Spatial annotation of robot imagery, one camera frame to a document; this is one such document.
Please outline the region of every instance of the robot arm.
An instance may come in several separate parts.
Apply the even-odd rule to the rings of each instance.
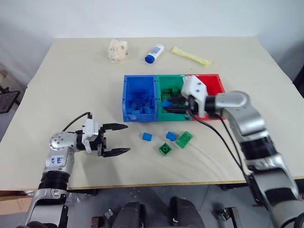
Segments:
[[[184,113],[204,117],[207,112],[229,121],[247,168],[252,171],[245,178],[256,201],[269,210],[275,227],[293,227],[295,219],[303,216],[300,214],[304,212],[304,202],[282,155],[272,143],[265,121],[251,105],[249,96],[239,91],[208,96],[206,86],[195,76],[184,81],[181,94],[187,101]],[[181,98],[170,101],[174,103],[177,100],[182,102]],[[182,113],[178,106],[165,109]]]
[[[92,116],[88,114],[82,130],[76,132],[63,130],[54,134],[49,140],[50,151],[41,183],[33,196],[25,224],[29,227],[67,227],[68,207],[65,202],[68,196],[67,183],[74,165],[74,153],[82,150],[88,153],[97,151],[97,155],[103,157],[125,153],[129,148],[105,151],[104,133],[106,130],[121,130],[127,127],[123,124],[110,123],[103,124],[99,128],[98,122],[93,121]]]

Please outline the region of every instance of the crumpled paper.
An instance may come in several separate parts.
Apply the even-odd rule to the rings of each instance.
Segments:
[[[108,49],[109,59],[113,62],[124,60],[128,54],[128,43],[125,40],[112,39]]]

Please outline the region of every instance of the white bottle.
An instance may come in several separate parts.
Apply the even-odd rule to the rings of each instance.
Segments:
[[[144,58],[147,63],[153,63],[156,58],[164,51],[165,47],[161,44],[156,45],[152,51]]]

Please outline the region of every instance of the green lego brick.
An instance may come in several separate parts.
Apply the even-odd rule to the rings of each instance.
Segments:
[[[157,97],[158,97],[158,121],[186,121],[185,114],[168,113],[162,108],[163,95],[173,91],[174,96],[181,96],[181,89],[184,85],[183,77],[185,75],[157,75]]]
[[[167,156],[172,148],[168,144],[164,143],[160,148],[158,148],[158,150],[163,156]]]
[[[178,95],[178,93],[179,93],[178,87],[173,86],[173,87],[172,87],[172,95],[173,95],[173,96],[176,96],[176,95]]]
[[[189,132],[184,132],[176,141],[176,144],[178,144],[181,148],[184,148],[192,138],[192,134],[190,134]]]
[[[162,101],[164,101],[164,100],[169,100],[169,99],[170,99],[170,94],[162,94],[162,95],[161,95],[161,98],[162,98],[162,99],[161,99]]]

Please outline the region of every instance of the cardboard box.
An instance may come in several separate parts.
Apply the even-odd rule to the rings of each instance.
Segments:
[[[31,201],[31,196],[2,196],[0,197],[0,215],[27,212]]]

